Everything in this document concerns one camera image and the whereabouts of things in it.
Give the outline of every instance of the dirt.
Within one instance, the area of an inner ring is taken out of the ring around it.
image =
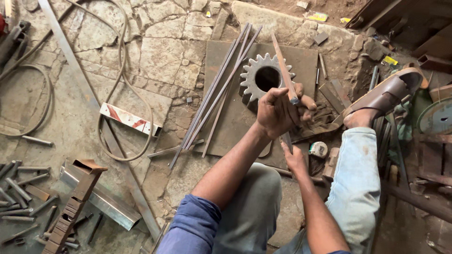
[[[299,0],[256,0],[255,3],[288,15],[303,18],[309,10],[328,14],[327,23],[343,25],[341,18],[352,18],[365,4],[366,0],[304,0],[309,2],[307,9],[297,6]]]

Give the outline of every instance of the grey trousers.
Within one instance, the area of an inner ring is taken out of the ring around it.
[[[214,254],[265,254],[276,231],[282,198],[280,175],[254,163],[228,207],[214,239]],[[357,127],[342,135],[339,159],[326,205],[354,254],[368,246],[379,209],[380,178],[375,131]],[[275,254],[310,254],[301,230]]]

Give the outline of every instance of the metal plate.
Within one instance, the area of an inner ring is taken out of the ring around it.
[[[426,108],[418,118],[417,128],[420,133],[452,133],[452,98],[435,102]]]
[[[230,46],[230,42],[207,42],[207,55],[206,55],[206,77],[204,82],[204,93],[208,90],[212,83],[215,74],[223,60],[224,55]],[[303,83],[305,87],[305,94],[314,97],[315,91],[315,78],[317,73],[317,60],[318,52],[316,50],[301,49],[296,47],[280,46],[282,55],[286,58],[286,64],[292,65],[291,72],[297,73],[297,76],[293,79],[296,83]],[[257,54],[262,56],[265,53],[270,55],[275,54],[275,50],[272,44],[255,43],[247,54],[247,57],[255,59]],[[236,59],[238,51],[234,54],[232,59]],[[225,73],[230,73],[232,69],[230,64]],[[239,90],[239,78],[240,72],[237,71],[231,81],[231,88],[226,98],[223,111],[218,124],[215,129],[215,133],[212,136],[211,144],[207,150],[207,154],[224,156],[243,135],[248,131],[250,126],[256,121],[256,114],[246,108],[246,105],[242,103]],[[228,75],[223,75],[220,80],[220,85],[223,85]],[[217,110],[212,112],[212,116],[217,114]],[[212,127],[215,117],[210,117],[209,121],[202,132],[199,133],[198,139],[207,139],[210,129]],[[304,152],[309,149],[308,143],[297,144]],[[196,146],[194,151],[202,152],[204,146]],[[274,142],[270,153],[264,158],[258,158],[256,162],[260,162],[266,165],[274,166],[277,168],[286,168],[286,161],[281,145],[278,141]]]

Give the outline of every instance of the forearm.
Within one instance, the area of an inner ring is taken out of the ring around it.
[[[296,176],[306,218],[306,233],[313,254],[347,250],[349,247],[336,220],[316,191],[307,170]]]
[[[201,178],[191,193],[224,209],[269,142],[267,135],[254,123],[245,136]]]

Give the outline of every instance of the workshop floor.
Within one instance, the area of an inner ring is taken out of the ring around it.
[[[70,4],[64,0],[50,0],[56,15],[60,15]],[[125,36],[129,59],[127,76],[153,107],[154,122],[163,126],[158,139],[153,140],[145,155],[178,145],[190,125],[191,118],[200,105],[205,68],[206,41],[210,39],[212,28],[217,22],[219,8],[222,6],[233,15],[226,21],[221,40],[231,41],[240,32],[245,22],[264,24],[264,30],[258,42],[268,42],[268,26],[278,18],[277,33],[280,44],[316,49],[324,54],[325,65],[331,79],[341,80],[350,98],[356,99],[362,94],[363,87],[370,79],[372,65],[359,57],[363,41],[362,35],[355,35],[339,25],[339,18],[358,10],[365,1],[320,1],[310,7],[330,13],[331,22],[319,23],[302,17],[300,7],[291,7],[287,14],[269,11],[278,10],[284,5],[275,1],[262,1],[268,9],[249,6],[247,3],[221,0],[119,0],[127,13],[129,27]],[[297,1],[285,1],[295,6]],[[30,21],[31,46],[39,41],[49,29],[41,10],[34,13],[26,11],[21,1],[16,7],[19,19]],[[122,15],[117,7],[106,1],[93,1],[85,4],[88,9],[112,22],[117,29],[122,24]],[[212,17],[205,16],[206,11]],[[102,101],[114,84],[118,71],[116,35],[96,18],[82,10],[73,11],[61,26],[72,45],[76,57],[85,71],[85,75]],[[318,32],[326,31],[330,37],[321,47],[313,43]],[[29,61],[44,67],[53,85],[52,109],[48,119],[34,134],[34,137],[55,143],[51,148],[30,144],[20,139],[8,139],[0,136],[0,161],[22,160],[24,165],[51,166],[51,178],[37,184],[50,194],[60,193],[62,204],[71,191],[58,181],[60,166],[66,158],[93,158],[96,163],[107,166],[99,182],[130,205],[134,205],[122,172],[113,159],[106,156],[96,134],[97,115],[93,115],[86,105],[82,93],[71,76],[66,59],[54,37],[51,37]],[[3,131],[17,133],[36,122],[42,112],[42,106],[48,96],[43,90],[42,75],[32,70],[20,70],[0,87],[1,114],[0,128]],[[186,98],[193,98],[187,104]],[[325,100],[316,94],[316,100]],[[144,104],[123,83],[117,89],[111,104],[133,114],[148,118]],[[137,154],[145,144],[146,136],[131,128],[114,125],[119,142],[127,156]],[[340,133],[332,137],[335,147],[340,145]],[[143,155],[131,162],[135,177],[142,188],[154,216],[160,225],[170,219],[180,200],[189,193],[203,174],[218,160],[199,153],[183,153],[175,168],[170,171],[168,163],[173,154],[155,157],[152,160]],[[278,218],[278,229],[269,245],[280,247],[290,241],[303,223],[303,206],[297,183],[283,178],[283,199]],[[79,237],[84,239],[83,228]],[[106,218],[96,234],[92,247],[82,245],[72,253],[138,253],[145,243],[148,232],[144,223],[127,232],[113,220]],[[40,253],[39,245],[28,247],[29,253]],[[23,253],[23,250],[11,249],[11,253]]]

